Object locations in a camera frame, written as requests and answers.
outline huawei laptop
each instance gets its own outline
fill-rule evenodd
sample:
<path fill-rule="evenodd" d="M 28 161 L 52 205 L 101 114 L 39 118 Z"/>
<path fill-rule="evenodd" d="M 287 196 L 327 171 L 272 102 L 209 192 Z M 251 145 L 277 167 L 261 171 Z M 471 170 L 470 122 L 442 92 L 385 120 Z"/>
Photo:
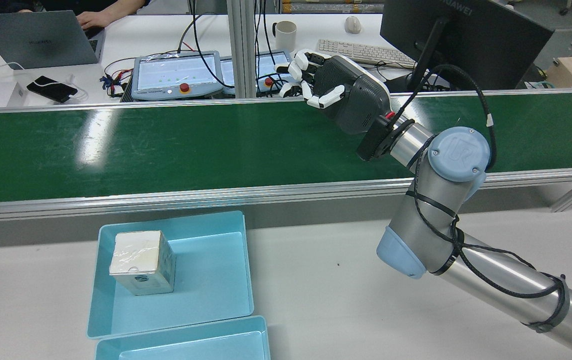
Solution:
<path fill-rule="evenodd" d="M 0 13 L 0 55 L 25 69 L 96 64 L 105 31 L 91 31 L 82 30 L 71 10 Z"/>

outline white mug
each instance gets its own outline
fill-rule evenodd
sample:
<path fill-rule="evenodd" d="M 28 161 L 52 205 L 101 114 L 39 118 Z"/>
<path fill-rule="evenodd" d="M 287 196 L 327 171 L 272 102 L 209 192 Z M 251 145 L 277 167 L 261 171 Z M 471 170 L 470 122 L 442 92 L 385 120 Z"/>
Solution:
<path fill-rule="evenodd" d="M 272 24 L 272 35 L 275 37 L 277 49 L 295 51 L 297 25 L 292 21 L 279 21 Z"/>

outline smartphone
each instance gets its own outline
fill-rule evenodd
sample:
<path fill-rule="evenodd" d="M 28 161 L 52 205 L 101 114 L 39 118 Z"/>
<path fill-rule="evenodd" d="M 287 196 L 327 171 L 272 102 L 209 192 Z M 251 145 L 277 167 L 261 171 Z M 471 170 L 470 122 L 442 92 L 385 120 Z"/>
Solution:
<path fill-rule="evenodd" d="M 70 100 L 70 96 L 75 95 L 79 91 L 45 76 L 39 77 L 39 79 L 34 80 L 26 87 L 32 92 L 62 104 Z"/>

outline keyboard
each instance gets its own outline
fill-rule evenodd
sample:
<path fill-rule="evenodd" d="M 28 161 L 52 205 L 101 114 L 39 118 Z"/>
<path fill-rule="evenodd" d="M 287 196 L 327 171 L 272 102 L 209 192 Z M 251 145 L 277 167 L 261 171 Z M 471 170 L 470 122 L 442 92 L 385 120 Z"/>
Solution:
<path fill-rule="evenodd" d="M 415 61 L 395 48 L 364 45 L 345 41 L 320 39 L 317 42 L 317 50 L 331 55 L 344 55 L 352 61 L 360 64 L 377 64 L 385 62 L 392 68 L 414 68 Z"/>

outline blue tray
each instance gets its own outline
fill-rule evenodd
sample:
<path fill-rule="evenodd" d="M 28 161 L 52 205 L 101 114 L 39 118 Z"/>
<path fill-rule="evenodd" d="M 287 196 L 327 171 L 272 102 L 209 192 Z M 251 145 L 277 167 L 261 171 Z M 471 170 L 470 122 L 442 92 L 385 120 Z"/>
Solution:
<path fill-rule="evenodd" d="M 115 235 L 144 230 L 163 231 L 177 256 L 174 292 L 134 296 L 108 274 Z M 246 317 L 253 310 L 244 214 L 240 211 L 101 228 L 89 338 Z"/>
<path fill-rule="evenodd" d="M 101 340 L 96 360 L 270 360 L 261 316 Z"/>

